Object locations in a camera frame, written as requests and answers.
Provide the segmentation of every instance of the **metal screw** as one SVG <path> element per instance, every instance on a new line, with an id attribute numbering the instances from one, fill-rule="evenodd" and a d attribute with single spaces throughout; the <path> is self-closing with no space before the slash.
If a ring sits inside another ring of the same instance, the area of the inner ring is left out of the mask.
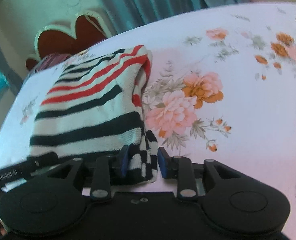
<path id="1" fill-rule="evenodd" d="M 97 189 L 97 190 L 94 190 L 91 193 L 91 195 L 96 198 L 104 198 L 104 197 L 108 196 L 108 192 L 103 189 Z"/>
<path id="2" fill-rule="evenodd" d="M 132 199 L 132 200 L 130 200 L 130 202 L 133 203 L 133 204 L 138 204 L 140 201 L 136 200 L 136 199 Z"/>
<path id="3" fill-rule="evenodd" d="M 194 197 L 197 193 L 192 189 L 183 189 L 180 194 L 183 197 Z"/>

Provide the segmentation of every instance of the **striped towel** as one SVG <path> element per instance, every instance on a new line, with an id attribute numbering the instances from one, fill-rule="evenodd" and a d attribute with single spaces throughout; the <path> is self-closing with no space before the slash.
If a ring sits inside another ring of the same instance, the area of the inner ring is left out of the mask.
<path id="1" fill-rule="evenodd" d="M 30 155 L 54 151 L 93 161 L 128 145 L 128 172 L 121 183 L 155 181 L 157 140 L 145 129 L 141 108 L 151 59 L 138 45 L 66 67 L 41 103 Z"/>

